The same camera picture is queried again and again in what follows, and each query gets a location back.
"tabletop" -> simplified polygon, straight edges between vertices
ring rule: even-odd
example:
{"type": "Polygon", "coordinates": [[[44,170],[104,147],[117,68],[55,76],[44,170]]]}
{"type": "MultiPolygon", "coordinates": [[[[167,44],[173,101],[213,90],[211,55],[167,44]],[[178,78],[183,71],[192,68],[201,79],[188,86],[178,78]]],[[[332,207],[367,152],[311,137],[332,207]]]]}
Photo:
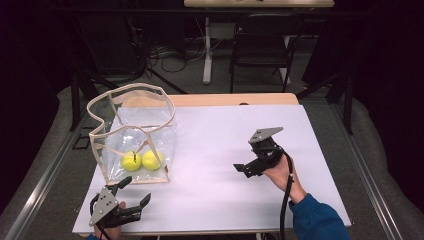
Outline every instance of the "tabletop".
{"type": "MultiPolygon", "coordinates": [[[[308,116],[296,97],[280,94],[171,95],[177,136],[169,183],[128,185],[117,194],[128,207],[148,193],[141,220],[122,226],[128,235],[187,235],[279,231],[284,193],[266,177],[246,178],[234,163],[255,159],[248,140],[260,128],[284,127],[274,140],[295,158],[302,185],[332,206],[345,225],[346,209],[308,116]]],[[[104,185],[97,167],[82,209],[104,185]]],[[[286,212],[286,227],[292,213],[286,212]]],[[[90,214],[81,211],[73,232],[92,232],[90,214]]]]}
{"type": "Polygon", "coordinates": [[[332,7],[333,0],[184,0],[186,7],[332,7]]]}

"white table surface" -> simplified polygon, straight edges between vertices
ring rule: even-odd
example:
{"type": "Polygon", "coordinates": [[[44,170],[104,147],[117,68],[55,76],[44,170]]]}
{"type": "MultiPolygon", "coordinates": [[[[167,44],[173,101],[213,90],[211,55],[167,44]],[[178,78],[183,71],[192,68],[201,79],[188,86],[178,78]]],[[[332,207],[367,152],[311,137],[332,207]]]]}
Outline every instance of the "white table surface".
{"type": "MultiPolygon", "coordinates": [[[[122,226],[124,234],[278,231],[284,192],[266,176],[246,178],[233,164],[256,158],[248,144],[256,129],[280,126],[284,130],[273,139],[294,158],[304,188],[351,225],[303,106],[178,107],[176,122],[171,182],[128,185],[117,193],[127,207],[152,193],[141,220],[122,226]]],[[[93,232],[89,203],[104,184],[97,168],[74,233],[93,232]]],[[[293,227],[288,208],[286,227],[293,227]]]]}

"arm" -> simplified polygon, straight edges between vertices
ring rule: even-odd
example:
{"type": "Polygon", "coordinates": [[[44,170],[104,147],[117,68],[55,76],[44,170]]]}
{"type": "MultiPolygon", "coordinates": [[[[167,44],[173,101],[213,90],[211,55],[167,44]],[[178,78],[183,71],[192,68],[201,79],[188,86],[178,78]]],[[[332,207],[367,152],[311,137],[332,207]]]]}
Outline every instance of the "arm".
{"type": "MultiPolygon", "coordinates": [[[[274,168],[263,172],[282,191],[286,190],[289,174],[287,157],[283,155],[274,168]]],[[[330,206],[319,203],[303,189],[296,169],[290,191],[293,227],[299,239],[350,239],[343,221],[330,206]]]]}

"gray carpet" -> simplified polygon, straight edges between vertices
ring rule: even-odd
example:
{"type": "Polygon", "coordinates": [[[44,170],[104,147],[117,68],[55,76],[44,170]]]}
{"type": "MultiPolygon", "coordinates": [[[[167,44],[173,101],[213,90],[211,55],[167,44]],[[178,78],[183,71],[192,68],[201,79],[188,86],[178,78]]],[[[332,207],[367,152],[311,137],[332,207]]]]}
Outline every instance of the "gray carpet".
{"type": "MultiPolygon", "coordinates": [[[[292,83],[288,92],[300,92],[305,84],[301,79],[310,52],[313,48],[313,40],[303,40],[298,47],[292,72],[292,83]]],[[[183,62],[172,59],[165,60],[163,64],[166,70],[178,69],[183,62]]],[[[214,50],[212,83],[203,85],[203,61],[189,61],[186,67],[177,73],[164,71],[160,64],[154,66],[165,78],[180,86],[189,93],[228,93],[229,91],[229,49],[228,45],[221,43],[214,50]]],[[[256,72],[254,79],[261,79],[264,72],[256,72]]],[[[168,94],[177,92],[165,85],[156,77],[143,76],[137,81],[161,86],[168,94]]],[[[237,86],[236,92],[257,91],[256,87],[243,89],[245,86],[237,86]]],[[[271,87],[263,91],[275,91],[271,87]]],[[[327,105],[323,100],[327,89],[321,89],[302,100],[308,116],[311,120],[321,149],[327,160],[330,171],[336,182],[347,212],[354,225],[349,228],[352,239],[387,239],[384,228],[376,213],[375,206],[370,200],[364,183],[355,167],[355,156],[351,150],[344,132],[339,125],[339,116],[334,111],[334,106],[327,105]]],[[[4,239],[11,229],[15,219],[25,206],[30,194],[36,188],[38,181],[43,177],[50,163],[63,151],[62,145],[67,142],[68,129],[71,126],[71,101],[70,90],[65,89],[59,94],[61,100],[60,110],[55,122],[34,160],[27,177],[15,194],[11,204],[5,209],[0,217],[0,239],[4,239]]],[[[378,189],[384,196],[395,223],[397,224],[404,239],[424,239],[424,216],[417,210],[401,193],[397,184],[386,171],[384,149],[378,137],[378,133],[370,121],[367,110],[357,101],[353,107],[353,131],[354,140],[366,161],[367,166],[376,181],[378,189]]],[[[82,123],[78,134],[86,135],[91,127],[90,120],[82,123]]],[[[78,142],[77,147],[84,146],[84,140],[78,142]]],[[[67,145],[72,146],[75,139],[67,145]]],[[[60,166],[59,174],[51,185],[47,197],[42,202],[36,216],[30,219],[28,229],[23,229],[24,239],[81,239],[72,234],[72,227],[77,217],[79,205],[85,197],[91,180],[96,162],[92,156],[90,147],[87,150],[64,151],[63,166],[60,166]]],[[[296,239],[292,231],[287,233],[288,239],[296,239]]]]}

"dark curtain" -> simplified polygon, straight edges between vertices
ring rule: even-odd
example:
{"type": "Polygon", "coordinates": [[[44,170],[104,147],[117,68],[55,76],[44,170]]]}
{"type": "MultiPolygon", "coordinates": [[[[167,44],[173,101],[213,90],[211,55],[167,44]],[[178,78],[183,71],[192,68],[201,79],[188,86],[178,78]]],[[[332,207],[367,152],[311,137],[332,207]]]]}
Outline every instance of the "dark curtain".
{"type": "Polygon", "coordinates": [[[352,70],[353,95],[369,110],[389,173],[424,211],[424,3],[338,0],[334,10],[368,11],[379,3],[366,21],[328,21],[303,80],[314,84],[352,70]]]}
{"type": "Polygon", "coordinates": [[[55,118],[57,93],[69,86],[46,26],[32,2],[0,3],[2,168],[0,213],[24,179],[55,118]]]}

